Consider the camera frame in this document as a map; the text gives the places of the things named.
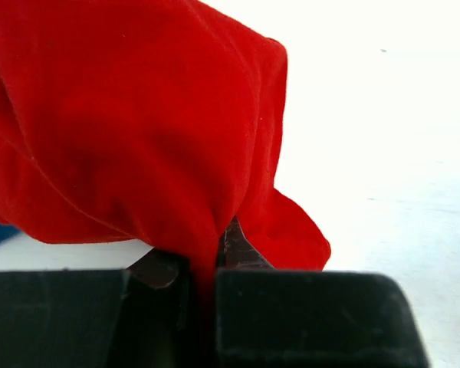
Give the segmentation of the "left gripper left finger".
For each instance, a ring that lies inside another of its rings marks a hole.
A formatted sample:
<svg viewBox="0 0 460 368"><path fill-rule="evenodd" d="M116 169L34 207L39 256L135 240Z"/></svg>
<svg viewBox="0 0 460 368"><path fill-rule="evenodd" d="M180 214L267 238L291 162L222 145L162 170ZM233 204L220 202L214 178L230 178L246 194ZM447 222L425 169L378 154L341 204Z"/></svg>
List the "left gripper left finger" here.
<svg viewBox="0 0 460 368"><path fill-rule="evenodd" d="M177 367L190 284L157 250L126 269L0 271L0 367Z"/></svg>

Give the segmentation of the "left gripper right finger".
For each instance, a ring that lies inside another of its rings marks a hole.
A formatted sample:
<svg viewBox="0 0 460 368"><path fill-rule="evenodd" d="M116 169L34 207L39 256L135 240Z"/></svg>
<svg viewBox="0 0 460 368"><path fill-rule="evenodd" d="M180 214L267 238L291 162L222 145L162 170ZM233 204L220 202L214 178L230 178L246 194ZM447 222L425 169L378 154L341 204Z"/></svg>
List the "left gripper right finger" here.
<svg viewBox="0 0 460 368"><path fill-rule="evenodd" d="M218 242L221 367L427 367L402 288L383 274L273 268L234 218Z"/></svg>

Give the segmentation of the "red t shirt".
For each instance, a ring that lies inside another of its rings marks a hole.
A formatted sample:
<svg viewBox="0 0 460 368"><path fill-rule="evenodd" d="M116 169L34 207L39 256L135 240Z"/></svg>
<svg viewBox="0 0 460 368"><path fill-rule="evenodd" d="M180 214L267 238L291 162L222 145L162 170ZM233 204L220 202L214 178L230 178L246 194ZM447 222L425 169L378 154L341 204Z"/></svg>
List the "red t shirt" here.
<svg viewBox="0 0 460 368"><path fill-rule="evenodd" d="M198 1L0 1L0 222L185 256L202 299L232 219L275 267L322 269L328 241L274 186L287 69Z"/></svg>

